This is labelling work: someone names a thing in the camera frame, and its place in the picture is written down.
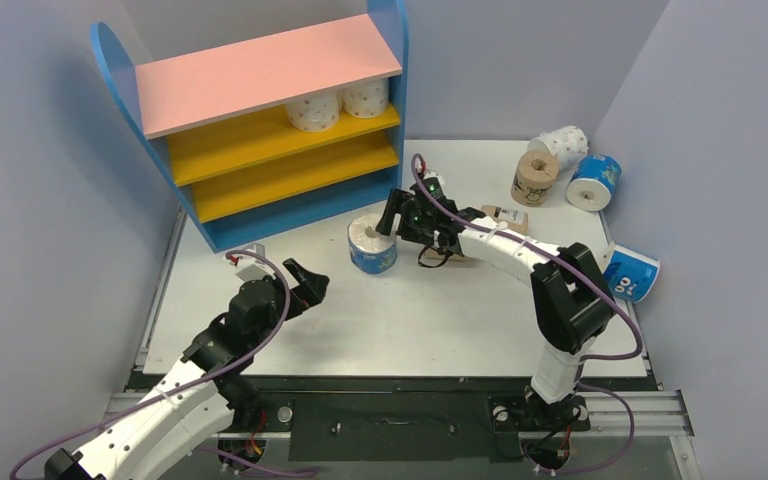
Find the brown cartoon paper roll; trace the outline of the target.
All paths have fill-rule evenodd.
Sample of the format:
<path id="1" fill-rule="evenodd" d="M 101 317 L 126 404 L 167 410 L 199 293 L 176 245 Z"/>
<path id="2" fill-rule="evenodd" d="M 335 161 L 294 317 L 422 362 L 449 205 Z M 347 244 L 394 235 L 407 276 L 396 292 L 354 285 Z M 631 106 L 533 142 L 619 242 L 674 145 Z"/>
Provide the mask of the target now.
<path id="1" fill-rule="evenodd" d="M 428 262 L 439 262 L 439 261 L 442 261 L 444 257 L 445 257 L 444 254 L 440 254 L 432 248 L 429 248 L 428 250 L 426 250 L 421 256 L 421 258 L 424 261 L 428 261 Z M 448 257 L 448 260 L 450 262 L 467 262 L 467 261 L 470 261 L 470 258 L 465 257 L 463 255 L 452 254 Z"/>

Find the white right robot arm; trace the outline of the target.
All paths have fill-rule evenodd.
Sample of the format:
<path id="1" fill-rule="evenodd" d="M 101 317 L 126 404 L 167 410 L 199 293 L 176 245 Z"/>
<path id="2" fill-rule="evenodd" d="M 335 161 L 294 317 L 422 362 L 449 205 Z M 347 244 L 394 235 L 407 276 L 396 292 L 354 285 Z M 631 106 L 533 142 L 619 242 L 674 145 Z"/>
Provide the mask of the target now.
<path id="1" fill-rule="evenodd" d="M 525 416 L 544 429 L 577 417 L 572 398 L 584 357 L 615 315 L 588 247 L 536 242 L 479 209 L 458 209 L 436 181 L 392 189 L 375 230 L 445 259 L 483 261 L 530 287 L 544 348 L 524 393 Z"/>

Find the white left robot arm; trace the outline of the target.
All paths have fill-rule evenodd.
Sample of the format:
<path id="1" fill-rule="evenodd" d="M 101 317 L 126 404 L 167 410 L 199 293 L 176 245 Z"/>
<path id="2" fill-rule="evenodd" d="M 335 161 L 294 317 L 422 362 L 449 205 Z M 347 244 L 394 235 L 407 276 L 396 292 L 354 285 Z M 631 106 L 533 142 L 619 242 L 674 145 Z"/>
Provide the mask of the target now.
<path id="1" fill-rule="evenodd" d="M 264 420 L 256 387 L 242 375 L 289 319 L 322 303 L 328 276 L 294 259 L 259 258 L 227 309 L 199 332 L 139 403 L 77 450 L 60 449 L 47 479 L 157 479 L 215 433 Z"/>

